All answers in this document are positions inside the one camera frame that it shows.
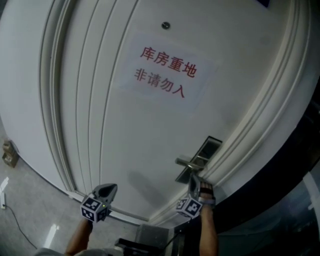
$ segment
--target printed sign on door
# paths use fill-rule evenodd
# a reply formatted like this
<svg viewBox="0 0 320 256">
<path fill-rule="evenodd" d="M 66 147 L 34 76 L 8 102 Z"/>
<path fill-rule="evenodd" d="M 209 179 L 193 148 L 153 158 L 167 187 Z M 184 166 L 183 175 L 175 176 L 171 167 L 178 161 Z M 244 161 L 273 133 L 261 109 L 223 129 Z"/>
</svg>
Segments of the printed sign on door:
<svg viewBox="0 0 320 256">
<path fill-rule="evenodd" d="M 190 113 L 214 71 L 211 61 L 162 37 L 136 33 L 117 67 L 115 87 Z"/>
</svg>

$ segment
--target door molding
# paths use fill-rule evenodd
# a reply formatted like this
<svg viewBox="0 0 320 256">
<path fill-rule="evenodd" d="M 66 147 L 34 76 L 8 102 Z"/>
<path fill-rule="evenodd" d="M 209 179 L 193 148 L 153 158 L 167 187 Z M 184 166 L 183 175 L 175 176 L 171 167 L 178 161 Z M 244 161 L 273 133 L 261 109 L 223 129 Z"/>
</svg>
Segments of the door molding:
<svg viewBox="0 0 320 256">
<path fill-rule="evenodd" d="M 42 39 L 39 70 L 39 98 L 46 137 L 57 171 L 66 190 L 71 192 L 76 191 L 76 186 L 61 129 L 59 86 L 65 35 L 76 2 L 55 0 L 52 3 Z"/>
<path fill-rule="evenodd" d="M 218 187 L 225 183 L 259 148 L 287 107 L 304 70 L 311 29 L 309 1 L 292 0 L 275 62 L 250 109 L 199 175 Z M 149 220 L 160 225 L 175 217 L 185 187 Z"/>
</svg>

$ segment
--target forearm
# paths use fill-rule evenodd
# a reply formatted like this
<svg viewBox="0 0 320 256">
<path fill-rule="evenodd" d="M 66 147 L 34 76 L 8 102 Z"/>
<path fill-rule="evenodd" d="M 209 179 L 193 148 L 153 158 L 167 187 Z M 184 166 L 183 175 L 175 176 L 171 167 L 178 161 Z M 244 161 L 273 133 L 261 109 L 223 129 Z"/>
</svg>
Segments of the forearm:
<svg viewBox="0 0 320 256">
<path fill-rule="evenodd" d="M 201 237 L 199 245 L 200 256 L 218 255 L 218 235 L 209 205 L 204 205 L 201 211 Z"/>
<path fill-rule="evenodd" d="M 68 243 L 68 246 L 65 250 L 65 255 L 73 256 L 83 250 L 86 250 L 91 232 L 92 229 L 89 221 L 87 219 L 81 220 Z"/>
</svg>

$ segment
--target human hand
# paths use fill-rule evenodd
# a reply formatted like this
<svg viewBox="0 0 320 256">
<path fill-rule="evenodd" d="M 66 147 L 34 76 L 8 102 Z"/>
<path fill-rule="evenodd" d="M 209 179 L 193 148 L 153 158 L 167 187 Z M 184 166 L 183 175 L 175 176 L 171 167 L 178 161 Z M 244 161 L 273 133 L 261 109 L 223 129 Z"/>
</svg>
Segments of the human hand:
<svg viewBox="0 0 320 256">
<path fill-rule="evenodd" d="M 201 182 L 201 188 L 205 188 L 205 189 L 208 189 L 208 190 L 211 190 L 212 192 L 211 193 L 200 193 L 200 197 L 201 198 L 204 198 L 206 200 L 209 200 L 209 199 L 213 199 L 213 188 L 212 188 L 212 185 L 209 184 L 209 183 L 205 183 L 205 182 Z M 204 204 L 202 206 L 202 209 L 201 209 L 201 213 L 200 213 L 201 217 L 212 217 L 213 215 L 213 210 L 211 208 L 211 206 L 209 204 Z"/>
</svg>

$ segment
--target metal door lock plate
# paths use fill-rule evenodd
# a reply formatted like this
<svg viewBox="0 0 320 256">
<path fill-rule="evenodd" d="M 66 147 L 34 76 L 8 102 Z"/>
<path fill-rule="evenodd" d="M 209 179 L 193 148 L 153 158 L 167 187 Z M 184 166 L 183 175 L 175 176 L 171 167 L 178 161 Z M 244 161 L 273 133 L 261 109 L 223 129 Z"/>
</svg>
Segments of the metal door lock plate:
<svg viewBox="0 0 320 256">
<path fill-rule="evenodd" d="M 183 184 L 188 184 L 190 174 L 192 172 L 196 174 L 201 172 L 207 166 L 209 160 L 217 152 L 221 144 L 221 140 L 209 136 L 190 162 L 177 158 L 175 160 L 175 163 L 181 166 L 185 166 L 185 168 L 182 173 L 180 173 L 180 175 L 175 179 L 175 181 Z"/>
</svg>

